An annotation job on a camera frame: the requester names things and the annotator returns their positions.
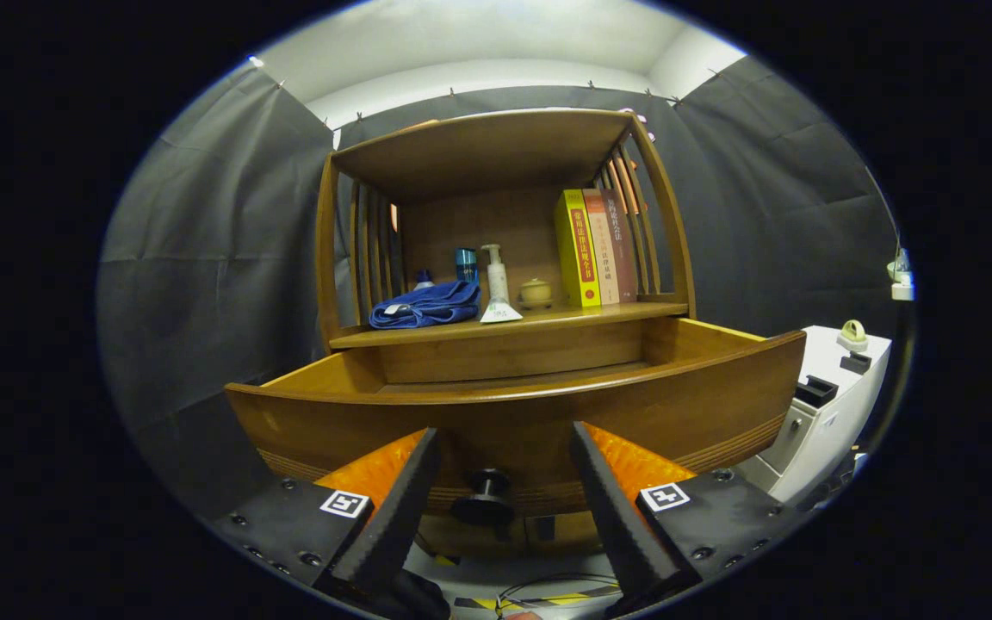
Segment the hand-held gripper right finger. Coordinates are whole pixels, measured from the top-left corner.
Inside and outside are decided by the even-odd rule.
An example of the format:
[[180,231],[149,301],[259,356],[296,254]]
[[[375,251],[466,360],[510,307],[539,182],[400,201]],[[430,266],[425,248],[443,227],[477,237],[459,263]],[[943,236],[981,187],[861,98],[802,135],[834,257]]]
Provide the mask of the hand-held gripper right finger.
[[607,615],[659,609],[766,554],[807,521],[732,468],[651,484],[605,451],[611,434],[572,425],[584,499],[623,596]]

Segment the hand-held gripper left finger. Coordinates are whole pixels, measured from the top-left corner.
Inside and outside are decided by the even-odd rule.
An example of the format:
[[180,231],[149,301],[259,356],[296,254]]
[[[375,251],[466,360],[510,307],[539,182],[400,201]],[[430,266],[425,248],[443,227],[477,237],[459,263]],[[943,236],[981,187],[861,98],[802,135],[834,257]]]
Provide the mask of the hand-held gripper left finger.
[[394,462],[323,486],[276,479],[210,522],[221,539],[273,574],[306,589],[367,598],[389,588],[403,568],[441,464],[438,431],[381,447]]

